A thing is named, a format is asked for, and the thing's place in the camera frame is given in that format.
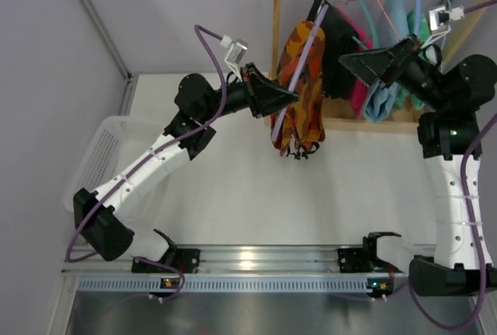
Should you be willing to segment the orange camouflage trousers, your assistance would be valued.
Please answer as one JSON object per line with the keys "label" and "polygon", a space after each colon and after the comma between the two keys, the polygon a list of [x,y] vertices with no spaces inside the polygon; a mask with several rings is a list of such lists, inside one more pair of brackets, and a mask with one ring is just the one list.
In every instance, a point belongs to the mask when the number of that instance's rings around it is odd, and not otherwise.
{"label": "orange camouflage trousers", "polygon": [[[313,26],[312,21],[298,23],[283,47],[276,70],[276,80],[285,89],[290,87]],[[318,28],[294,88],[300,99],[287,107],[280,132],[273,143],[273,147],[282,157],[308,159],[325,140],[322,120],[324,52],[325,34],[322,28]]]}

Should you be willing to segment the lilac plastic hanger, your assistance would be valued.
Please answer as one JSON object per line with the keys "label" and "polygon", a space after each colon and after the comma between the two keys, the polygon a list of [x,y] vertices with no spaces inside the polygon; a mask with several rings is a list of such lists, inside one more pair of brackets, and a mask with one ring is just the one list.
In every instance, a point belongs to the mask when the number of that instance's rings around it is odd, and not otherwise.
{"label": "lilac plastic hanger", "polygon": [[[328,7],[329,7],[328,4],[322,3],[318,8],[313,27],[311,28],[311,31],[308,35],[308,38],[307,38],[306,43],[303,47],[303,50],[298,58],[298,63],[296,63],[294,73],[293,73],[292,78],[290,80],[290,84],[288,87],[289,92],[293,92],[296,88],[297,81],[300,78],[300,75],[301,75],[302,70],[304,68],[304,63],[306,62],[306,60],[308,58],[308,55],[310,53],[314,39],[317,35],[317,32],[320,28],[320,25],[321,25],[323,19],[325,18],[325,15],[328,11]],[[278,136],[279,136],[281,129],[282,129],[283,119],[284,119],[284,116],[286,114],[286,111],[287,111],[287,107],[285,106],[277,114],[276,121],[275,121],[273,130],[272,130],[272,133],[271,133],[271,142],[272,143],[274,143],[278,139]]]}

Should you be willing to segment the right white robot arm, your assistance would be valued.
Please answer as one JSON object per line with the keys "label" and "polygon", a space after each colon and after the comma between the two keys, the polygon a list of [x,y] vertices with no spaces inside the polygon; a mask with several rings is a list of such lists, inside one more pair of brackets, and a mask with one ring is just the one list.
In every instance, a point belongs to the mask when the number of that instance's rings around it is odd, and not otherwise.
{"label": "right white robot arm", "polygon": [[422,297],[469,296],[496,288],[483,235],[478,174],[482,132],[476,113],[495,96],[496,64],[467,56],[448,72],[422,57],[426,47],[406,37],[393,47],[343,55],[340,64],[368,86],[398,84],[428,106],[417,136],[435,197],[436,246],[431,255],[396,233],[376,233],[374,256],[408,272]]}

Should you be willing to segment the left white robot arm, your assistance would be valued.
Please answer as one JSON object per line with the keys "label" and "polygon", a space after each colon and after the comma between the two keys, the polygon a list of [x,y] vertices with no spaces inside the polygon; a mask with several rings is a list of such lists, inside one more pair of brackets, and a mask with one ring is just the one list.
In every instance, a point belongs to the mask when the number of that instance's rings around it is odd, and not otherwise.
{"label": "left white robot arm", "polygon": [[299,95],[268,79],[254,64],[242,67],[233,82],[221,79],[214,89],[198,73],[186,75],[174,99],[178,112],[138,159],[93,190],[73,197],[76,232],[105,261],[123,255],[154,262],[170,261],[175,245],[163,232],[134,231],[131,212],[168,175],[193,161],[209,144],[219,117],[248,109],[255,118],[274,114],[296,103]]}

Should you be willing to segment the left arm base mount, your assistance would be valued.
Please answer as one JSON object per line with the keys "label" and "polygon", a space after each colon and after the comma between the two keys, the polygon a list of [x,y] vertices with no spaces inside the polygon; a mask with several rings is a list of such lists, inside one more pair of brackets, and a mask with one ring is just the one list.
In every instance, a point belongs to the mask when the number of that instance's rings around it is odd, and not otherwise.
{"label": "left arm base mount", "polygon": [[[159,263],[175,268],[184,274],[191,274],[196,272],[200,265],[200,250],[178,248],[175,252],[168,251],[166,257],[161,259]],[[131,272],[135,274],[158,274],[168,273],[169,271],[134,259]]]}

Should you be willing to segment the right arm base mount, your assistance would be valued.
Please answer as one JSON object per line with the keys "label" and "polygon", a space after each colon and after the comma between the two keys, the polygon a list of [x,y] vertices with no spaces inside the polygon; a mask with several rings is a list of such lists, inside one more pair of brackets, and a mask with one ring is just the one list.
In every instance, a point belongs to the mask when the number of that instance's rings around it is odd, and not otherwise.
{"label": "right arm base mount", "polygon": [[374,260],[363,248],[344,248],[337,250],[339,271],[342,274],[384,273],[384,263]]}

